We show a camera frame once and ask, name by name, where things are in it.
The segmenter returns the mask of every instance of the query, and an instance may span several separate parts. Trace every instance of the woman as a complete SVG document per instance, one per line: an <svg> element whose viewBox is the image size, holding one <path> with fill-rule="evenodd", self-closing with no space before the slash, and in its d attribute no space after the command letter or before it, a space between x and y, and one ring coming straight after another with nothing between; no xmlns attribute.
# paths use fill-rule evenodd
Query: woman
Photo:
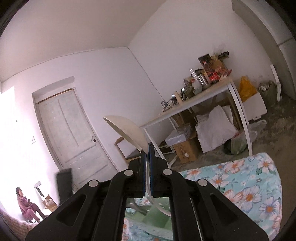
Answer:
<svg viewBox="0 0 296 241"><path fill-rule="evenodd" d="M40 219L36 216L36 211L40 214L40 216L43 219L47 217L47 215L44 215L35 203L29 202L28 199L24 197L24 194L19 187L17 187L15 191L17 193L17 202L25 219L29 221L35 219L39 223Z"/></svg>

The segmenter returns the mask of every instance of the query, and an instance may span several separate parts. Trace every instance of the pink pajamas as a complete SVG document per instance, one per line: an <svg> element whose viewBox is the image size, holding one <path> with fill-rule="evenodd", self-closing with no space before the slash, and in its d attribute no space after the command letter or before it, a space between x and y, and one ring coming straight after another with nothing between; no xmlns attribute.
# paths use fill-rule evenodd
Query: pink pajamas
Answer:
<svg viewBox="0 0 296 241"><path fill-rule="evenodd" d="M38 216L35 214L36 212L38 212L43 219L45 218L45 215L41 212L39 207L35 203L29 203L26 197L18 196L17 202L25 219L30 221L32 219L39 220Z"/></svg>

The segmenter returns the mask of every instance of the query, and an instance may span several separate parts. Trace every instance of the floral bed sheet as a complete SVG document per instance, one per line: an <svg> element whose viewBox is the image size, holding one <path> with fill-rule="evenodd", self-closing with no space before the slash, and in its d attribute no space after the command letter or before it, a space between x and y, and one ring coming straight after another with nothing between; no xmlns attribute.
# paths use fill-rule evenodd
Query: floral bed sheet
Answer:
<svg viewBox="0 0 296 241"><path fill-rule="evenodd" d="M258 224L272 240L279 232L282 219L281 180L267 153L180 172L184 178L207 179L239 209ZM140 206L150 205L147 198L135 200ZM153 237L132 221L125 219L124 241L164 241Z"/></svg>

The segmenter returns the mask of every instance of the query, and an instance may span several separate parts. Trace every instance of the table leg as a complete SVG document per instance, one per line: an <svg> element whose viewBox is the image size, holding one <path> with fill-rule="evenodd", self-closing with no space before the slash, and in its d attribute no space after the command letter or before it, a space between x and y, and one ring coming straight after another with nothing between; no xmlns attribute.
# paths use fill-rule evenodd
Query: table leg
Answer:
<svg viewBox="0 0 296 241"><path fill-rule="evenodd" d="M169 168L174 164L174 162L177 160L177 158L178 158L178 155L176 155L176 156L173 158L173 160L169 163L169 165L168 165Z"/></svg>
<svg viewBox="0 0 296 241"><path fill-rule="evenodd" d="M162 159L165 159L165 156L163 155L163 153L161 152L161 150L159 149L158 145L156 144L155 140L149 135L148 131L146 130L146 128L144 128L144 131L146 132L148 138L150 139L150 141L152 142L152 144L154 145L154 148L157 150L159 156L162 158Z"/></svg>
<svg viewBox="0 0 296 241"><path fill-rule="evenodd" d="M246 110L244 109L244 105L243 105L243 103L242 103L242 100L241 100L241 98L240 98L239 92L237 91L237 88L235 87L235 84L234 84L233 82L231 82L231 85L232 85L232 87L233 87L233 90L234 90L235 94L236 94L237 97L238 97L239 104L240 104L241 107L242 107L242 112L243 112L243 114L244 114L244 118L245 118L246 123L247 123L247 126L248 126L248 125L249 125L248 117L247 117L247 114L246 114Z"/></svg>
<svg viewBox="0 0 296 241"><path fill-rule="evenodd" d="M175 126L175 124L174 124L174 122L173 122L173 120L172 120L171 117L169 117L169 120L170 120L170 123L172 124L174 130L177 130L177 128L176 128L176 126Z"/></svg>
<svg viewBox="0 0 296 241"><path fill-rule="evenodd" d="M244 105L242 103L242 100L241 100L238 92L237 92L236 87L234 86L234 83L229 83L228 89L234 99L235 105L237 106L237 110L239 112L239 116L242 120L242 126L244 127L244 132L246 135L248 149L249 149L249 156L252 156L253 155L252 142L251 142L249 131L248 131L249 122L247 120L247 115L245 115Z"/></svg>

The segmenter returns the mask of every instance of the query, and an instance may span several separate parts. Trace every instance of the yellow plastic bag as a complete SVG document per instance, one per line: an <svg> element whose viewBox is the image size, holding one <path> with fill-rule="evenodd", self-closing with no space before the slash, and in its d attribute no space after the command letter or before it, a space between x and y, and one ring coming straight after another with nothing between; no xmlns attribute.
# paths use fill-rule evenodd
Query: yellow plastic bag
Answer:
<svg viewBox="0 0 296 241"><path fill-rule="evenodd" d="M242 76L241 82L239 85L239 95L242 99L242 102L245 102L251 96L257 93L256 88L251 84L248 77Z"/></svg>

